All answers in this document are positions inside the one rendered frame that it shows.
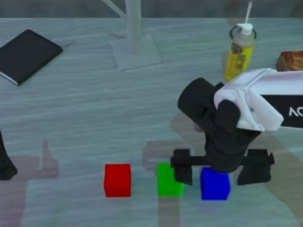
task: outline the black notebook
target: black notebook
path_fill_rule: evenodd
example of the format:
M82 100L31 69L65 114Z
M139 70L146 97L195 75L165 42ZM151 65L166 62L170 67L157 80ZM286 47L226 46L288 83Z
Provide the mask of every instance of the black notebook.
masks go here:
M0 75L19 86L62 51L59 45L26 30L0 48Z

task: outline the yellow bottle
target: yellow bottle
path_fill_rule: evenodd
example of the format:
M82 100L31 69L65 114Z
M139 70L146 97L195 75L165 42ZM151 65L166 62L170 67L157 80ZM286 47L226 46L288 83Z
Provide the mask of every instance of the yellow bottle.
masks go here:
M227 81L246 71L254 49L256 33L252 24L237 24L231 30L232 47L225 65L224 77Z

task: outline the bottle cap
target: bottle cap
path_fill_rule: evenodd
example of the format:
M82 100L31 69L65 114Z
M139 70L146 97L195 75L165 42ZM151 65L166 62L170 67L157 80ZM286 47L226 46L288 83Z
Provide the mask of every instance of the bottle cap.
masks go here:
M249 24L249 23L237 24L237 26L242 28L241 34L243 34L243 35L250 35L252 33L252 29L253 29L252 24Z

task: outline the blue cube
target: blue cube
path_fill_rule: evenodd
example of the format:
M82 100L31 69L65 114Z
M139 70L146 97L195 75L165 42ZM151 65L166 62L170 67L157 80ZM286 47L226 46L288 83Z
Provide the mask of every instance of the blue cube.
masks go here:
M227 200L231 192L228 174L203 167L200 175L202 200Z

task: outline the tabletop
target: tabletop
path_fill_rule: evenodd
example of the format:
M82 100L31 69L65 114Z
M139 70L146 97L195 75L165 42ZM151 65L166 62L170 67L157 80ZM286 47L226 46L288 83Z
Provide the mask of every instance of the tabletop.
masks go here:
M252 19L258 38L250 68L275 67L301 50L301 19ZM26 29L65 45L17 87L0 78L0 127L20 174L0 182L2 227L303 227L302 131L263 133L253 144L274 152L272 180L237 186L227 201L201 201L199 169L181 198L158 198L155 166L173 149L203 154L204 136L177 109L192 80L223 81L231 26L223 18L144 19L162 63L118 71L109 34L120 19L1 19L0 44ZM132 196L107 199L106 163L132 165Z

